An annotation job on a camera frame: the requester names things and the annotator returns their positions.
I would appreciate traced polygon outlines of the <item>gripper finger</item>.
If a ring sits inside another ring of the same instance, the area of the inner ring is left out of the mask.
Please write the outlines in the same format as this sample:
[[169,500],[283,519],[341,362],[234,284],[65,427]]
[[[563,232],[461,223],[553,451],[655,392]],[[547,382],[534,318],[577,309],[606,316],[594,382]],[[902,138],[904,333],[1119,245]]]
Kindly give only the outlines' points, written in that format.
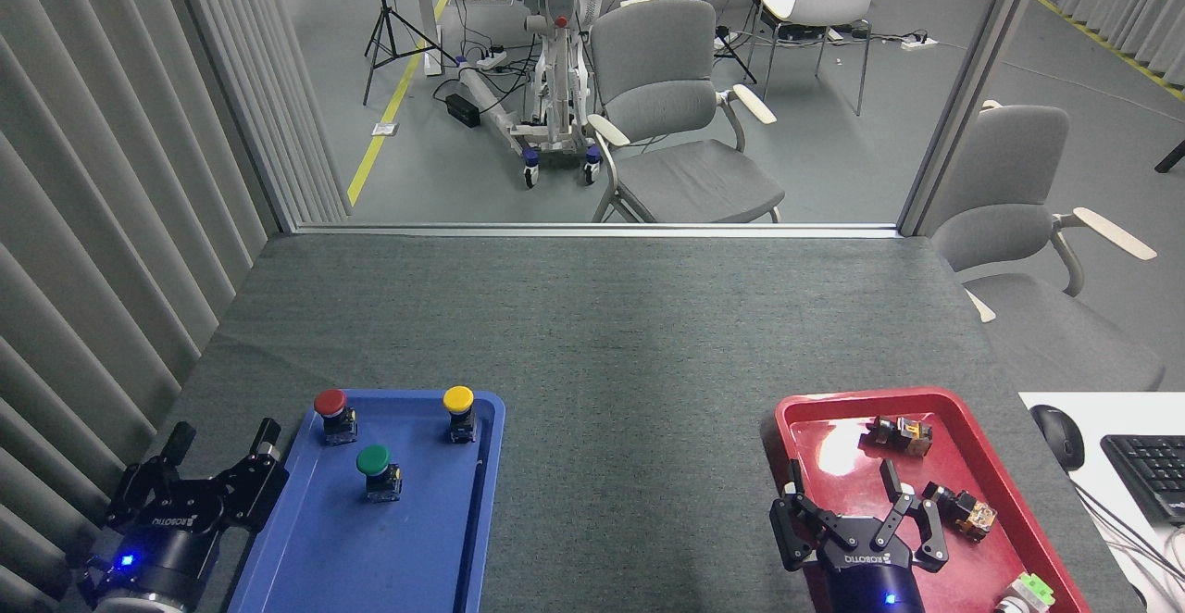
[[770,507],[770,523],[782,566],[787,572],[798,572],[803,564],[814,563],[821,538],[835,537],[838,516],[826,507],[818,507],[805,494],[803,471],[796,458],[788,465],[789,481]]
[[910,566],[920,566],[925,572],[941,572],[948,563],[949,550],[944,545],[940,513],[934,500],[916,494],[910,486],[901,483],[891,458],[883,458],[879,466],[892,510],[880,522],[879,548],[889,548],[902,519],[912,519],[917,526],[921,545],[912,553]]
[[278,458],[281,432],[275,419],[262,419],[248,456],[213,478],[213,491],[220,503],[220,528],[242,526],[261,532],[270,519],[289,478]]
[[194,438],[194,426],[181,420],[156,456],[149,456],[143,464],[129,465],[107,504],[105,526],[124,532],[150,502],[165,504],[172,500],[172,487],[181,481],[178,466],[182,464]]

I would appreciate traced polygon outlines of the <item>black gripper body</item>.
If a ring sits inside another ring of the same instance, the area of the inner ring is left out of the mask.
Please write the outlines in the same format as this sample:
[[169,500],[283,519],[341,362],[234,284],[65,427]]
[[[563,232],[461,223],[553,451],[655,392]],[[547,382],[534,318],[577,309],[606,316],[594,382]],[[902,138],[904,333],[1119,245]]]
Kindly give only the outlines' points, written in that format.
[[145,602],[193,612],[218,558],[220,503],[213,489],[172,489],[136,515],[114,556],[92,557],[81,575],[89,608]]
[[912,551],[883,521],[833,521],[818,537],[816,562],[832,612],[923,612]]

